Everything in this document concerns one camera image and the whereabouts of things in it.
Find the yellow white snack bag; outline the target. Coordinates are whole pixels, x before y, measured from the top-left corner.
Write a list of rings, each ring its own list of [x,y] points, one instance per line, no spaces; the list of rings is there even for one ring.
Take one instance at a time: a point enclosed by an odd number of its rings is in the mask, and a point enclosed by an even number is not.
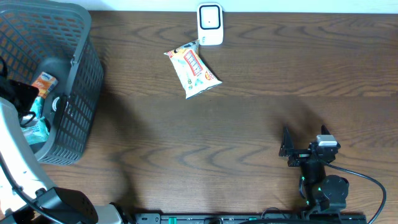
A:
[[[185,90],[186,99],[222,84],[199,57],[200,41],[194,40],[165,52]]]

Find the teal wet wipe packet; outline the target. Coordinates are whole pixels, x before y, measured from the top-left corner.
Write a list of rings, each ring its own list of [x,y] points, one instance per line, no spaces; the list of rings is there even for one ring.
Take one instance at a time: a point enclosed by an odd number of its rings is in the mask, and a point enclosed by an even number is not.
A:
[[[46,142],[49,138],[49,129],[47,128],[45,118],[40,118],[34,125],[21,129],[29,145]]]

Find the teal tissue pack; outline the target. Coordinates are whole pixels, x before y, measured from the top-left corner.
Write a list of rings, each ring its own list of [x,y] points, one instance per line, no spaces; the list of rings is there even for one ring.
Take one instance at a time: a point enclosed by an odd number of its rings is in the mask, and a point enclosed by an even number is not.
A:
[[[41,96],[37,96],[33,102],[30,112],[35,114],[35,119],[39,119],[42,116],[44,106],[44,99]]]

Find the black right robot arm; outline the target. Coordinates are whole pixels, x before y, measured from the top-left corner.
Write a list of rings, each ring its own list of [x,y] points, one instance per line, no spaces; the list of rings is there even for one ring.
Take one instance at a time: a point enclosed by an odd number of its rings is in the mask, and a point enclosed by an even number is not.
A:
[[[338,175],[326,175],[325,166],[336,159],[340,144],[326,126],[306,149],[296,149],[288,128],[283,130],[280,157],[287,157],[289,167],[299,167],[299,192],[307,201],[304,215],[338,213],[346,207],[349,182]]]

